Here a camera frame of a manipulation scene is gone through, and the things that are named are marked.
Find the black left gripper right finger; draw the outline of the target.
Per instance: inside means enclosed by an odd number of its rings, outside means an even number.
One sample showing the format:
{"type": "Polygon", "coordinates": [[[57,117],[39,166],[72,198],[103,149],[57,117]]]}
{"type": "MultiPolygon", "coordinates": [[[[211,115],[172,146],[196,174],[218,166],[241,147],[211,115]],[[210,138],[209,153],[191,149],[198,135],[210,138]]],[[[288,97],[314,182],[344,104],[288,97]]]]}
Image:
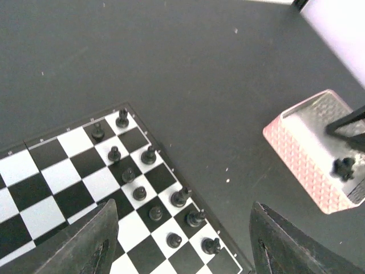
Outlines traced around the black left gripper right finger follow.
{"type": "Polygon", "coordinates": [[[364,273],[266,204],[253,203],[249,230],[256,273],[364,273]]]}

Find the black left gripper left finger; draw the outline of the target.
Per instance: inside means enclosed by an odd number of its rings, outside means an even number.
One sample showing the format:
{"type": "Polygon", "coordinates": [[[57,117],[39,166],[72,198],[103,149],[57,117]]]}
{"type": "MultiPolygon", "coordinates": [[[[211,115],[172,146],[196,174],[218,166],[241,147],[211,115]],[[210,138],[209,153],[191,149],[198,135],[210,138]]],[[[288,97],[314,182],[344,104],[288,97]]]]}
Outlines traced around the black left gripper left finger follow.
{"type": "Polygon", "coordinates": [[[118,234],[114,199],[97,206],[64,229],[35,273],[109,273],[118,234]]]}

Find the black knight chess piece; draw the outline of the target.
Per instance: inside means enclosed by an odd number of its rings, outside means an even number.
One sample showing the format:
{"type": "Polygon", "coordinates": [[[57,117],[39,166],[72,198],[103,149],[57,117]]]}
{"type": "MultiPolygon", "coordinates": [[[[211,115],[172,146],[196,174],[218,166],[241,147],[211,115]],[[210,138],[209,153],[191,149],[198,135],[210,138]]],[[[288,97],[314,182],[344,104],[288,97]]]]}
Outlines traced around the black knight chess piece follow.
{"type": "Polygon", "coordinates": [[[208,255],[216,255],[221,250],[220,240],[217,237],[215,239],[206,238],[202,241],[201,248],[208,255]]]}

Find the black pawn chess piece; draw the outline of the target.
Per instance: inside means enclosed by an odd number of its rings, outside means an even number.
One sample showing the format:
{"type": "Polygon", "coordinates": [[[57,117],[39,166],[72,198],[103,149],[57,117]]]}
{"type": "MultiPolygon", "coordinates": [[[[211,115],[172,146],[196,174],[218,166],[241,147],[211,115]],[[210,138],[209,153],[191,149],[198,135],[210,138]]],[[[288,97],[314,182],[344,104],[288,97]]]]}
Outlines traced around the black pawn chess piece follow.
{"type": "Polygon", "coordinates": [[[91,135],[96,141],[100,141],[104,138],[105,132],[100,122],[94,123],[91,135]]]}

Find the black rook chess piece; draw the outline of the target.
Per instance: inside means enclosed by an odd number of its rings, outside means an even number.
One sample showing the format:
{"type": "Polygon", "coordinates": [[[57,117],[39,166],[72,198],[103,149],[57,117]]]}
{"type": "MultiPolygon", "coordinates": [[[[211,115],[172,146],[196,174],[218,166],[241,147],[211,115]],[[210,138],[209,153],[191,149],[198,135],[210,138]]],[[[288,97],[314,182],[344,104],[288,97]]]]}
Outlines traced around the black rook chess piece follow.
{"type": "Polygon", "coordinates": [[[128,111],[126,108],[119,111],[119,116],[115,120],[115,124],[119,128],[126,128],[129,125],[128,111]]]}

